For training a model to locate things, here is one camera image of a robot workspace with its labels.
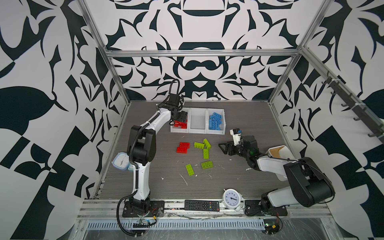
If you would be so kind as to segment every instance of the white alarm clock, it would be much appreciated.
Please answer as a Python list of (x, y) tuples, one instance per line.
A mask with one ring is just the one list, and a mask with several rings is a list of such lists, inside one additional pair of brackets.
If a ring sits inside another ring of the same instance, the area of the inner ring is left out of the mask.
[(223, 204), (228, 209), (234, 209), (236, 212), (240, 211), (241, 200), (243, 197), (235, 189), (227, 189), (223, 194)]

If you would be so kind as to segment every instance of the white debris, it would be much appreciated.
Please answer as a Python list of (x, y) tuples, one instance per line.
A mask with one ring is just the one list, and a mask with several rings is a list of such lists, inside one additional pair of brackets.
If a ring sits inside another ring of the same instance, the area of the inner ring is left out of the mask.
[[(183, 177), (181, 174), (179, 174), (181, 177)], [(185, 182), (185, 184), (188, 186), (188, 183), (187, 183), (187, 181), (183, 178), (183, 180), (184, 180), (184, 182)]]

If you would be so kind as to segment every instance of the black remote control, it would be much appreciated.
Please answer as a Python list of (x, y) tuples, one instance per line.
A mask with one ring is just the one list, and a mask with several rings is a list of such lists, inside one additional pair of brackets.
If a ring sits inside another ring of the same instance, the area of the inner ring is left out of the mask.
[(218, 201), (186, 200), (184, 210), (219, 212), (220, 206)]

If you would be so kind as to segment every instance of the divided storage tray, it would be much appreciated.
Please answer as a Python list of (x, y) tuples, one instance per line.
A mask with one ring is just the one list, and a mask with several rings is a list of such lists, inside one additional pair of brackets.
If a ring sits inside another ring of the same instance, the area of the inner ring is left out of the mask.
[[(201, 134), (225, 134), (225, 114), (224, 109), (217, 108), (183, 108), (182, 111), (188, 113), (187, 129), (181, 127), (170, 127), (171, 132), (180, 133), (201, 133)], [(222, 116), (220, 130), (209, 129), (209, 116), (218, 113)]]

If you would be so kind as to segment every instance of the green building block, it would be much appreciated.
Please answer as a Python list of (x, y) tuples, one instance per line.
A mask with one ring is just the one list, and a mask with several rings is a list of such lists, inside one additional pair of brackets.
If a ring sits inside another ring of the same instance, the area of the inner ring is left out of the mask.
[(209, 144), (209, 142), (208, 142), (208, 140), (207, 140), (206, 138), (204, 138), (203, 143), (205, 144), (205, 146), (206, 146), (208, 149), (211, 149), (211, 144)]
[(209, 150), (208, 149), (203, 149), (203, 158), (209, 159)]
[(204, 143), (195, 142), (195, 148), (201, 148), (201, 149), (204, 149), (204, 146), (205, 146)]
[(187, 164), (185, 167), (187, 168), (188, 174), (189, 174), (190, 176), (192, 176), (192, 175), (195, 174), (195, 172), (194, 172), (193, 169), (192, 169), (191, 164)]
[(213, 167), (213, 166), (214, 166), (214, 164), (212, 163), (212, 161), (202, 162), (201, 163), (202, 169), (207, 169), (207, 168), (210, 168), (210, 167)]

